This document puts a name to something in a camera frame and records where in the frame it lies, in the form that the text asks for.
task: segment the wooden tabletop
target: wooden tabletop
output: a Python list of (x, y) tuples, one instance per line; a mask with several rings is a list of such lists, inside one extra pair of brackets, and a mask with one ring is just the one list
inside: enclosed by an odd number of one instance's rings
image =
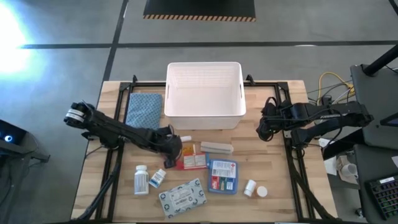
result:
[[(304, 82), (287, 81), (293, 103), (307, 102)], [(99, 98), (98, 110), (107, 116), (114, 116), (120, 82), (104, 82)], [(134, 92), (160, 93), (164, 96), (164, 87), (135, 87)], [(261, 118), (260, 110), (268, 97), (274, 96), (271, 87), (247, 87), (247, 112), (238, 126), (232, 130), (179, 131), (181, 136), (191, 135), (195, 144), (201, 141), (232, 144), (232, 155), (211, 154), (210, 158), (232, 159), (239, 164), (239, 188), (236, 195), (212, 194), (207, 191), (208, 170), (166, 170), (167, 175), (159, 189), (150, 186), (149, 195), (134, 195), (134, 173), (137, 165), (147, 165), (150, 177), (157, 169), (163, 168), (164, 159), (158, 154), (126, 144), (119, 179), (118, 196), (114, 211), (114, 222), (296, 222), (292, 187), (287, 167), (284, 142), (281, 133), (272, 141), (264, 142), (258, 138), (256, 128)], [(126, 98), (123, 100), (120, 118), (123, 119)], [(163, 114), (161, 126), (169, 124)], [(92, 141), (88, 151), (99, 146)], [(98, 193), (106, 158), (106, 150), (100, 149), (85, 159), (72, 218), (81, 215)], [(319, 202), (333, 216), (337, 216), (331, 194), (328, 177), (319, 147), (305, 149), (305, 167), (312, 192)], [(199, 178), (208, 203), (189, 212), (168, 219), (164, 216), (159, 201), (159, 193), (180, 184)], [(249, 179), (268, 189), (266, 198), (247, 198), (243, 189)], [(307, 214), (305, 200), (301, 194), (304, 214)], [(104, 203), (103, 215), (108, 210), (109, 194)]]

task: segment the concrete floor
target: concrete floor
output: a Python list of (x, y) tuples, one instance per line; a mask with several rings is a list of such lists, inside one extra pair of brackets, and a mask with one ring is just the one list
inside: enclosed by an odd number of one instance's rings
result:
[[(0, 28), (5, 31), (0, 35), (0, 119), (31, 132), (40, 150), (51, 154), (48, 164), (30, 169), (11, 223), (69, 219), (87, 141), (62, 119), (74, 101), (96, 104), (109, 55), (109, 49), (12, 47), (109, 44), (122, 2), (0, 2)], [(257, 0), (255, 23), (143, 20), (144, 4), (145, 0), (129, 2), (120, 43), (398, 39), (398, 17), (387, 0)], [(244, 74), (257, 80), (304, 80), (311, 91), (318, 88), (321, 73), (332, 71), (350, 80), (350, 65), (371, 63), (391, 47), (118, 49), (109, 79), (131, 80), (137, 75), (139, 80), (165, 80), (170, 62), (237, 61)], [(323, 81), (324, 86), (335, 83), (333, 77)], [(336, 98), (343, 91), (337, 88), (331, 95)], [(358, 221), (353, 215), (359, 207), (358, 193), (333, 189), (333, 196), (339, 217)]]

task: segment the blue cloth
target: blue cloth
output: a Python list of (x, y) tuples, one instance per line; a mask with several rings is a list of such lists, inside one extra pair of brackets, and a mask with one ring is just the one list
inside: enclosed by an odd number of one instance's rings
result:
[(159, 129), (162, 95), (131, 93), (126, 124), (134, 128)]

